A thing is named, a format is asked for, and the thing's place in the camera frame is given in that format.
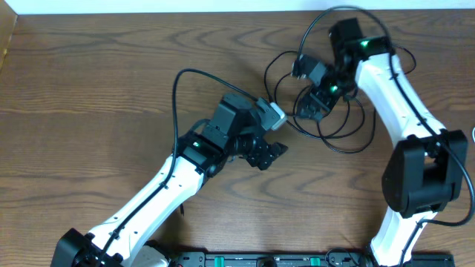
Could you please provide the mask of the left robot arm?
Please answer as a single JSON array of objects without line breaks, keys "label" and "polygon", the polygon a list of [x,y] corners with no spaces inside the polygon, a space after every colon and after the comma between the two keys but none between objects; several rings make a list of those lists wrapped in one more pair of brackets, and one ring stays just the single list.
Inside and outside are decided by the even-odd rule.
[{"label": "left robot arm", "polygon": [[151,235],[188,198],[216,176],[230,157],[266,170],[287,147],[268,144],[286,114],[274,102],[223,96],[211,119],[200,119],[177,140],[155,177],[117,213],[87,234],[70,229],[56,244],[52,266],[168,266],[167,256],[146,247]]}]

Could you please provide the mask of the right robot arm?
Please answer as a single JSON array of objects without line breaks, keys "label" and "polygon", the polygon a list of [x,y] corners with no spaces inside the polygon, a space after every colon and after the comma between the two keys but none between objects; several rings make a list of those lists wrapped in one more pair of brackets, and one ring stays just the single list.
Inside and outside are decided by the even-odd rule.
[{"label": "right robot arm", "polygon": [[312,83],[309,100],[330,111],[345,93],[362,90],[373,103],[393,144],[381,178],[387,211],[361,266],[403,266],[422,230],[456,200],[471,178],[465,169],[468,141],[449,131],[425,107],[405,76],[389,33],[366,37],[357,19],[329,31],[335,61],[298,52],[292,73]]}]

